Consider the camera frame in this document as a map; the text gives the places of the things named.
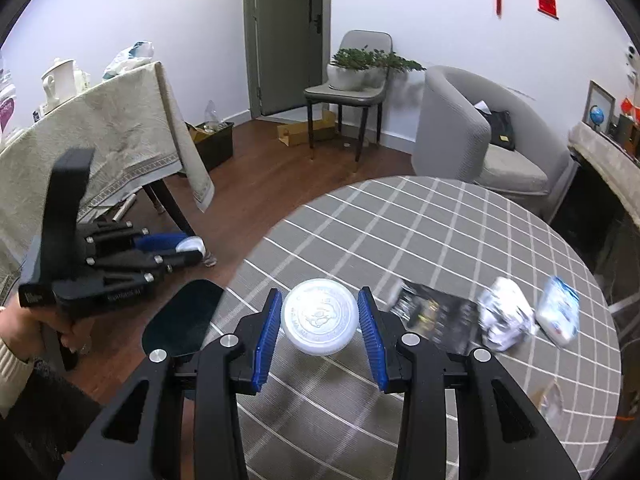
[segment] white flower pot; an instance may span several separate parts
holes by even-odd
[[[364,85],[366,70],[351,70],[328,64],[326,75],[329,78],[329,86],[334,90],[354,91],[360,90]]]
[[[367,68],[364,76],[364,86],[380,88],[385,83],[386,68],[372,66]]]

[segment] person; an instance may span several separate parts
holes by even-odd
[[[101,406],[39,359],[42,324],[60,332],[64,346],[79,351],[90,341],[94,320],[72,323],[55,307],[23,308],[17,294],[0,308],[0,442],[14,438],[41,478],[54,479],[63,455],[78,444]],[[14,467],[19,462],[6,451],[0,449],[2,478],[9,472],[5,467],[11,467],[2,460],[13,461]]]

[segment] white wall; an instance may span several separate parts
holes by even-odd
[[[616,114],[633,95],[625,66],[630,40],[605,0],[557,3],[559,21],[538,12],[538,0],[503,0],[501,19],[495,0],[332,0],[332,52],[348,30],[388,32],[400,56],[463,68],[525,93],[565,137],[582,119],[591,79],[615,96]],[[423,79],[396,78],[383,130],[415,139]],[[359,113],[350,114],[359,121]]]
[[[209,99],[222,118],[248,115],[242,0],[32,0],[2,46],[16,125],[33,124],[55,57],[76,59],[94,84],[138,40],[154,44],[185,120],[203,121]]]

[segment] small globe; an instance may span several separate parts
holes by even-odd
[[[598,106],[591,107],[591,110],[589,111],[589,117],[591,118],[591,121],[593,121],[593,124],[595,124],[596,126],[600,126],[604,122],[604,112],[602,111],[602,108]]]

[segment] human hand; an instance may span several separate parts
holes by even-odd
[[[28,361],[44,353],[41,323],[60,332],[60,341],[71,351],[89,342],[94,326],[92,318],[72,323],[56,307],[23,308],[16,294],[0,312],[0,338],[18,359]]]

